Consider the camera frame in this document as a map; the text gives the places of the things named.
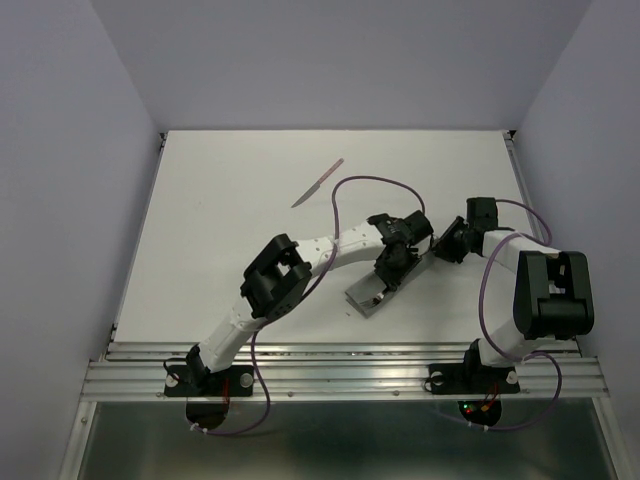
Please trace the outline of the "pink handled fork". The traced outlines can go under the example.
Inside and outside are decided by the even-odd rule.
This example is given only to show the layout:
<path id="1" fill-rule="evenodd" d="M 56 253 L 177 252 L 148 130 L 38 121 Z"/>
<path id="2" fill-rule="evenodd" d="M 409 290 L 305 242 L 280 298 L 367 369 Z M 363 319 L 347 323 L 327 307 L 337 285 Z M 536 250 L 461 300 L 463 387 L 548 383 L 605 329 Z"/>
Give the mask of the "pink handled fork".
<path id="1" fill-rule="evenodd" d="M 387 290 L 386 289 L 382 289 L 381 291 L 375 293 L 370 298 L 363 300 L 360 303 L 360 306 L 362 308 L 364 308 L 364 309 L 375 308 L 377 305 L 379 305 L 385 299 L 386 293 L 387 293 Z"/>

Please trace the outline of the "grey cloth napkin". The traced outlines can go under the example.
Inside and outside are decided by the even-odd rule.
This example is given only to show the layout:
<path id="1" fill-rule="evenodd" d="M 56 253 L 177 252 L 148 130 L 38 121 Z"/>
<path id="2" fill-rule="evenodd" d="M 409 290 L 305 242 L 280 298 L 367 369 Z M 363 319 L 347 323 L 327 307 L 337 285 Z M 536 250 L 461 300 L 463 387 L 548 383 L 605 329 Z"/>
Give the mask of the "grey cloth napkin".
<path id="1" fill-rule="evenodd" d="M 372 269 L 345 290 L 346 300 L 364 318 L 373 316 L 433 263 L 431 240 L 382 245 Z"/>

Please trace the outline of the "pink handled knife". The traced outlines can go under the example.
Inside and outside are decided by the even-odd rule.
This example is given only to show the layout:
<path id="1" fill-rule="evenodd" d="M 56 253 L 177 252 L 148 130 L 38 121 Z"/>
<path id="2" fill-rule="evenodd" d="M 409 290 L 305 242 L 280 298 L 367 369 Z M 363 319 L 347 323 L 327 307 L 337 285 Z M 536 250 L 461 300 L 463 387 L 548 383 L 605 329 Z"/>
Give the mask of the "pink handled knife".
<path id="1" fill-rule="evenodd" d="M 292 205 L 296 208 L 312 197 L 321 187 L 321 185 L 344 163 L 343 158 L 339 158 L 333 165 L 329 167 Z"/>

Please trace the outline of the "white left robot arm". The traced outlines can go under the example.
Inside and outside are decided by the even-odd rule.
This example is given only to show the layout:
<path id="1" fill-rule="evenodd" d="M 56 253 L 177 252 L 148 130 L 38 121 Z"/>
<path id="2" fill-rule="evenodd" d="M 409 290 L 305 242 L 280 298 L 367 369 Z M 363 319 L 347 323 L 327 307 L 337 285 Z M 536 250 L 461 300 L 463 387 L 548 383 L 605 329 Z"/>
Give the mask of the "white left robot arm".
<path id="1" fill-rule="evenodd" d="M 365 309 L 397 291 L 422 262 L 418 245 L 433 234 L 421 211 L 406 218 L 369 217 L 335 235 L 294 241 L 275 236 L 243 273 L 239 299 L 213 333 L 186 356 L 188 382 L 199 393 L 215 392 L 249 338 L 264 326 L 290 314 L 302 301 L 312 279 L 354 263 L 372 261 L 373 272 L 356 283 Z"/>

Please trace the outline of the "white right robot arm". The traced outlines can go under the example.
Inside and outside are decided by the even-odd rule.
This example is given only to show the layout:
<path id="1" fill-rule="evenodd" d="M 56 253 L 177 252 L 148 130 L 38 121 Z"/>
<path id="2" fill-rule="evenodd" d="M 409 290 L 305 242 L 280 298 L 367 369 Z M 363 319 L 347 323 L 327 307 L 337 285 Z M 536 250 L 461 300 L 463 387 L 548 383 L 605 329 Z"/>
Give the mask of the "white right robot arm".
<path id="1" fill-rule="evenodd" d="M 464 219 L 458 217 L 432 246 L 439 259 L 460 264 L 467 254 L 486 260 L 482 274 L 478 318 L 482 337 L 475 340 L 460 366 L 463 384 L 482 390 L 507 368 L 543 356 L 553 340 L 570 340 L 590 333 L 595 324 L 588 260 L 577 251 L 551 246 L 552 234 L 538 241 L 501 227 L 498 206 L 513 200 L 473 197 Z M 494 331 L 485 318 L 485 295 L 494 264 L 515 275 L 512 315 Z"/>

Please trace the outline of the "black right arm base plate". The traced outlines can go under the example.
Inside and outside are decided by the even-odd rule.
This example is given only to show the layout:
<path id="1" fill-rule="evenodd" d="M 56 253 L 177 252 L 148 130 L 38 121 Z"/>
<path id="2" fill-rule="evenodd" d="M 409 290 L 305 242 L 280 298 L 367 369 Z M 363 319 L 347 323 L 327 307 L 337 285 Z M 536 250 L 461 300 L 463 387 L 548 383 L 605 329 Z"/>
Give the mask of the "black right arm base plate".
<path id="1" fill-rule="evenodd" d="M 514 368 L 480 365 L 467 368 L 459 363 L 433 363 L 427 366 L 423 386 L 434 395 L 517 394 L 520 385 Z"/>

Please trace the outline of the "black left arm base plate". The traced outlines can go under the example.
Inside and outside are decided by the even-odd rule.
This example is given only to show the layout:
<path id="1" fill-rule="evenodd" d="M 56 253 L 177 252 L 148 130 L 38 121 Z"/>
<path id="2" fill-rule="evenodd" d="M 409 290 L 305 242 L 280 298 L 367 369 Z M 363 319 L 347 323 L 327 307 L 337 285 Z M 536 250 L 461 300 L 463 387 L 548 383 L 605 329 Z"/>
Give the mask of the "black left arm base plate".
<path id="1" fill-rule="evenodd" d="M 206 379 L 192 378 L 186 364 L 163 364 L 166 377 L 163 395 L 169 398 L 245 398 L 253 395 L 254 368 L 234 365 Z"/>

